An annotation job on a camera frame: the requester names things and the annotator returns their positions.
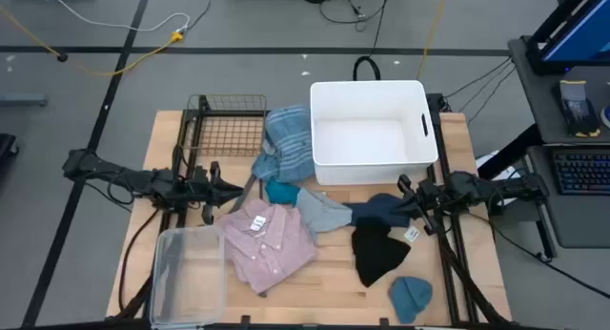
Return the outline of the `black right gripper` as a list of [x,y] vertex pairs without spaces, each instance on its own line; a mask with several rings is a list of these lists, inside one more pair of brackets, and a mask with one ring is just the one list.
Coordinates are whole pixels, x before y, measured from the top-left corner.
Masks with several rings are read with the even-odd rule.
[[421,218],[424,222],[424,231],[428,236],[436,233],[436,221],[425,211],[446,207],[448,196],[444,185],[436,185],[426,178],[418,183],[417,193],[411,188],[411,179],[402,174],[398,177],[397,187],[402,192],[402,199],[393,210],[393,214],[412,219]]

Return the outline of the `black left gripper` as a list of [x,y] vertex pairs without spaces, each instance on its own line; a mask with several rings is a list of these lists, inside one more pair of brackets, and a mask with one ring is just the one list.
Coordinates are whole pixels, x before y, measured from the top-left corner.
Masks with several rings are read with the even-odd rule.
[[211,176],[207,170],[194,170],[188,180],[188,202],[205,203],[202,219],[205,224],[213,224],[213,208],[242,196],[243,188],[225,181],[221,177],[220,165],[217,161],[211,163]]

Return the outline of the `navy blue cloth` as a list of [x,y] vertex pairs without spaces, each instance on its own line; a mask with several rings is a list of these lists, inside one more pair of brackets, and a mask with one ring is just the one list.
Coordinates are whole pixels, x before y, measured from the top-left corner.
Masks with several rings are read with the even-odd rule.
[[375,217],[391,227],[407,228],[410,219],[398,212],[401,205],[401,198],[385,193],[374,195],[366,202],[344,203],[344,206],[352,210],[352,225],[356,225],[361,218]]

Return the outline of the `teal sock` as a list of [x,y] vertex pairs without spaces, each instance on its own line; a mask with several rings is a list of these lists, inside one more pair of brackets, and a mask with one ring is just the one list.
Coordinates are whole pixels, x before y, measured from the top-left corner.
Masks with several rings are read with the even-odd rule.
[[289,183],[270,180],[265,186],[265,191],[271,203],[295,206],[300,188]]

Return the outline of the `black beanie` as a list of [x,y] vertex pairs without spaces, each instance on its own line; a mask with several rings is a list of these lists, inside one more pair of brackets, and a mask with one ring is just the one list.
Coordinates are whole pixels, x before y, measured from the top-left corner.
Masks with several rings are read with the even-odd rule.
[[358,223],[352,232],[356,272],[365,287],[395,270],[411,251],[409,244],[390,237],[390,231],[385,223]]

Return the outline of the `pink checked shirt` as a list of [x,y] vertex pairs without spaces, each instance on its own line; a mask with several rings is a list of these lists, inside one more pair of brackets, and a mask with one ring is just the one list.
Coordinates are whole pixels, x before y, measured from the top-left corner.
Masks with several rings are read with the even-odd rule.
[[316,257],[315,242],[296,208],[252,199],[215,222],[239,280],[266,293]]

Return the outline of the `blue beanie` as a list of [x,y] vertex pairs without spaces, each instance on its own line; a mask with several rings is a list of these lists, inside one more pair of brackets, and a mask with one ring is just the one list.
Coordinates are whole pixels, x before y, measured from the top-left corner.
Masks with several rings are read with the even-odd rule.
[[399,277],[388,294],[399,322],[412,323],[430,303],[433,286],[422,278]]

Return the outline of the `light grey cloth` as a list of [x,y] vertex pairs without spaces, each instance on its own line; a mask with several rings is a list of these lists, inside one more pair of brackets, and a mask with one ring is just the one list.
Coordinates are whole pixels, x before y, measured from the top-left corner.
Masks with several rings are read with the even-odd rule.
[[296,209],[313,237],[349,225],[353,211],[325,194],[302,188],[296,199]]

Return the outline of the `white plastic bin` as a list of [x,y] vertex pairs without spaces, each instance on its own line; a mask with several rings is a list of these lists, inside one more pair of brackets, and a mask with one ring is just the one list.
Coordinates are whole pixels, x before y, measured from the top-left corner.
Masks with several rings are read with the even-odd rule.
[[417,80],[316,82],[310,111],[321,185],[392,184],[438,160],[426,93]]

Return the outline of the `black desk leg bar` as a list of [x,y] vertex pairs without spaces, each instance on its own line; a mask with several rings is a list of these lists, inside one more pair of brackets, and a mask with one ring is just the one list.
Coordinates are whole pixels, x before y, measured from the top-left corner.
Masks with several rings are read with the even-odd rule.
[[531,125],[478,168],[478,176],[491,180],[521,159],[529,147],[543,144],[539,128]]

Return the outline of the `grey keyboard tray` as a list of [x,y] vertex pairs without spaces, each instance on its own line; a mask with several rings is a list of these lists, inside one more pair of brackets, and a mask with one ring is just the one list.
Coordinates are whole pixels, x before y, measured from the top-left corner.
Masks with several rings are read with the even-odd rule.
[[545,206],[559,245],[563,248],[610,249],[610,196],[566,196],[558,193],[550,151],[555,148],[610,146],[537,146],[525,157],[535,175],[542,178],[549,195]]

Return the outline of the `grey desk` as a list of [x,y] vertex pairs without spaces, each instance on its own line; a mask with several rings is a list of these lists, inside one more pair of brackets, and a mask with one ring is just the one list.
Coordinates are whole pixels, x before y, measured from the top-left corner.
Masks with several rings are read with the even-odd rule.
[[610,129],[603,123],[600,123],[600,134],[596,137],[570,135],[559,108],[559,96],[553,92],[565,75],[568,80],[585,80],[586,95],[596,116],[600,117],[602,109],[610,105],[610,66],[583,66],[575,67],[568,73],[536,75],[526,57],[526,45],[522,39],[510,40],[508,49],[544,143],[610,145]]

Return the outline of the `black keyboard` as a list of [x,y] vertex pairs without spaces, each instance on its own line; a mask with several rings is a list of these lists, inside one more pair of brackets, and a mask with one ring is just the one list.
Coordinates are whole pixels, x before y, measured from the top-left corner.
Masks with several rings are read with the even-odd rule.
[[550,162],[559,194],[610,196],[610,148],[555,148]]

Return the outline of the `black chair part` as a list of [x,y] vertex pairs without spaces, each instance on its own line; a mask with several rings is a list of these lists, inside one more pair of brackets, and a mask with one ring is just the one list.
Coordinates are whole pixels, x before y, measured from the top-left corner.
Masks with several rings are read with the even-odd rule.
[[12,134],[0,134],[0,161],[11,158],[18,153],[16,137]]

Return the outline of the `black metal table frame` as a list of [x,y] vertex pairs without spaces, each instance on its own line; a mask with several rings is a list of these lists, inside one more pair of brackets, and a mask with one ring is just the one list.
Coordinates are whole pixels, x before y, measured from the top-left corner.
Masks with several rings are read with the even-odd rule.
[[[440,93],[427,94],[432,122],[437,126],[436,134],[442,133],[446,158],[440,158],[433,166],[437,182],[441,182],[447,169],[476,173],[471,138],[463,113],[440,111]],[[145,168],[164,168],[171,165],[173,147],[179,137],[183,111],[157,112],[144,162]],[[253,157],[221,156],[219,160],[222,177],[233,184],[247,182]],[[309,190],[325,192],[337,202],[364,202],[377,193],[398,196],[399,189],[393,184],[383,185],[339,185],[321,186],[315,178],[302,183]],[[127,263],[124,280],[126,299],[131,299],[148,278],[154,247],[158,234],[166,225],[187,227],[202,224],[201,210],[190,210],[182,216],[156,216],[151,224],[138,236]],[[465,215],[459,218],[459,227],[452,225],[447,233],[447,241],[456,255],[461,257],[463,269],[469,274],[481,293],[495,307],[499,314],[511,320],[503,277],[499,267],[493,232],[490,226],[475,217]],[[398,276],[424,278],[433,285],[433,297],[429,306],[417,316],[416,325],[444,326],[452,320],[470,320],[468,308],[474,305],[470,294],[466,293],[457,273],[450,267],[446,254],[439,249],[437,235],[427,236],[421,219],[412,223],[421,234],[410,243],[404,238],[407,228],[394,228],[390,237],[410,243],[412,250],[403,263],[387,273],[369,288],[359,281],[354,268],[351,247],[351,233],[354,227],[344,227],[331,233],[319,235],[317,260],[307,265],[291,278],[274,288],[267,298],[258,297],[250,287],[240,282],[234,275],[234,268],[228,266],[226,308],[223,323],[240,323],[242,316],[249,316],[250,329],[256,324],[306,324],[322,325],[379,325],[387,319],[390,325],[398,325],[397,316],[388,297],[388,289]]]

